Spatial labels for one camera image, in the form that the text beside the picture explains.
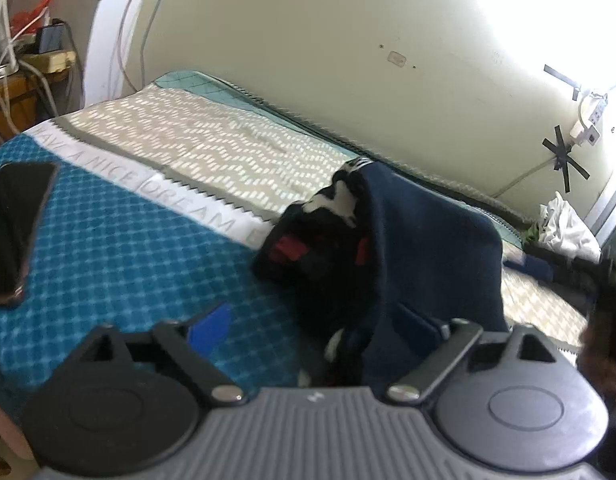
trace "white plastic bag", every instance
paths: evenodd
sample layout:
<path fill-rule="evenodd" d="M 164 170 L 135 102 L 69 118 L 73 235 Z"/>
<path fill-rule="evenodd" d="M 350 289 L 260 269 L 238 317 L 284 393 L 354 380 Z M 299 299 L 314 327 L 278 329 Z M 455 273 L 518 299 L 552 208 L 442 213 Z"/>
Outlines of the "white plastic bag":
<path fill-rule="evenodd" d="M 558 191 L 547 206 L 540 206 L 543 229 L 539 245 L 569 258 L 578 256 L 595 264 L 601 259 L 601 248 L 572 206 Z"/>

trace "bright light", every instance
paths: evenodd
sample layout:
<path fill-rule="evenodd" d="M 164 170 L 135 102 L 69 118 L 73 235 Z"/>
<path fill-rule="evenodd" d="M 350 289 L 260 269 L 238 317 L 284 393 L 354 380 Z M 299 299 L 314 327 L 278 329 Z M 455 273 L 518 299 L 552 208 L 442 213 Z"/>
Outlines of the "bright light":
<path fill-rule="evenodd" d="M 616 82 L 616 0 L 478 0 L 509 56 L 585 87 Z"/>

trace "white fabric strip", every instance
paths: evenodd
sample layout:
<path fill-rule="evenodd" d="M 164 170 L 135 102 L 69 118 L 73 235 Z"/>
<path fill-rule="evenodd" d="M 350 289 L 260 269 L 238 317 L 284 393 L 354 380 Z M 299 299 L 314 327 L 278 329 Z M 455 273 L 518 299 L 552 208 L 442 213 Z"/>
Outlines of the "white fabric strip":
<path fill-rule="evenodd" d="M 249 211 L 167 180 L 159 171 L 140 162 L 73 139 L 50 121 L 34 126 L 26 134 L 66 162 L 163 205 L 251 249 L 259 249 L 273 227 L 270 222 L 263 221 Z"/>

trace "phone screen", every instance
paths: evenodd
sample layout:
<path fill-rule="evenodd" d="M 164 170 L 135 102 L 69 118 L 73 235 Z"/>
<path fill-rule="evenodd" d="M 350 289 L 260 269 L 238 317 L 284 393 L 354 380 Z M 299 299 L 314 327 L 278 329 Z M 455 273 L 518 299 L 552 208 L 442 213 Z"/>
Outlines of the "phone screen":
<path fill-rule="evenodd" d="M 54 162 L 0 167 L 0 304 L 22 299 L 37 222 L 57 170 Z"/>

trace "black cloth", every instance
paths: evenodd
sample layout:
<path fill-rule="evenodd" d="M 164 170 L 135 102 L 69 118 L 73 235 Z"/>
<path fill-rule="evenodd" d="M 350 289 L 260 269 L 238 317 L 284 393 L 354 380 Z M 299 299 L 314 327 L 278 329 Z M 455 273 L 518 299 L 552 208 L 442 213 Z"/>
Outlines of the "black cloth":
<path fill-rule="evenodd" d="M 293 284 L 298 320 L 360 361 L 361 382 L 382 388 L 442 341 L 454 317 L 506 331 L 502 243 L 492 222 L 367 159 L 281 216 L 255 258 L 262 279 Z"/>

